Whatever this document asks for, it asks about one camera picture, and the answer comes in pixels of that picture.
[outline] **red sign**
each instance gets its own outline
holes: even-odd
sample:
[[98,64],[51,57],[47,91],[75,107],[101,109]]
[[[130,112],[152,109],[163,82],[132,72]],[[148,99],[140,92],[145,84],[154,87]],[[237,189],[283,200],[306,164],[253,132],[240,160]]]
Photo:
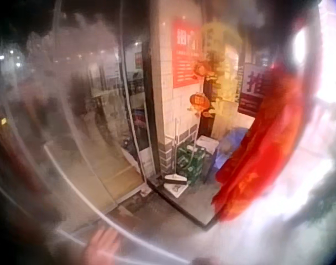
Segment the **red sign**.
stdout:
[[265,78],[266,68],[246,63],[244,65],[238,112],[255,117],[269,88]]
[[135,68],[142,69],[142,53],[135,52]]
[[200,28],[186,23],[184,20],[173,22],[172,61],[173,88],[197,84],[194,79],[193,66],[199,58]]

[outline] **red lantern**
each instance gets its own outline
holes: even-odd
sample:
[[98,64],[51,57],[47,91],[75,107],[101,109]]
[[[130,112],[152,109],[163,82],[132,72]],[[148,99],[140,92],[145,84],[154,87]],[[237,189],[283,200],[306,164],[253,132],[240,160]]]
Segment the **red lantern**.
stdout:
[[211,104],[208,98],[204,95],[204,93],[195,93],[190,96],[191,108],[189,110],[196,111],[196,115],[200,116],[201,113],[204,115],[204,111],[207,110]]

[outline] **red cloth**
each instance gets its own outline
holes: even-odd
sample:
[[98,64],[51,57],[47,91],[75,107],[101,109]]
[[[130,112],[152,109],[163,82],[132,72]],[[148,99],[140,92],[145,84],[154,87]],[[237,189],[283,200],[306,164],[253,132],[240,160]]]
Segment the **red cloth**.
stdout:
[[304,117],[301,83],[281,70],[239,148],[217,172],[212,203],[220,220],[239,216],[277,178],[290,158]]

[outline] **hand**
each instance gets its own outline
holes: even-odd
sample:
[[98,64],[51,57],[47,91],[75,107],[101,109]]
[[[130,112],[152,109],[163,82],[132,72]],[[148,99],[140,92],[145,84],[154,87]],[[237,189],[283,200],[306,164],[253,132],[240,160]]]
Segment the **hand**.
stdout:
[[113,228],[97,230],[85,249],[85,265],[114,265],[112,256],[120,246],[117,236]]

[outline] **night sky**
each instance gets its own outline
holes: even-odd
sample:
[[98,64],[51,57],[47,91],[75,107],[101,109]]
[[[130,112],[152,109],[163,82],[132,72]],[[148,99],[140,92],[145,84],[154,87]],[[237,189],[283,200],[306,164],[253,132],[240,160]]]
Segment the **night sky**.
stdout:
[[[17,43],[25,48],[28,35],[34,31],[45,35],[51,30],[55,0],[1,0],[0,40],[4,44]],[[119,27],[119,0],[62,0],[61,11],[66,19],[62,26],[76,26],[74,13],[81,13],[90,23],[96,14],[102,14],[115,33]],[[146,34],[148,26],[148,0],[124,1],[124,42],[130,43]]]

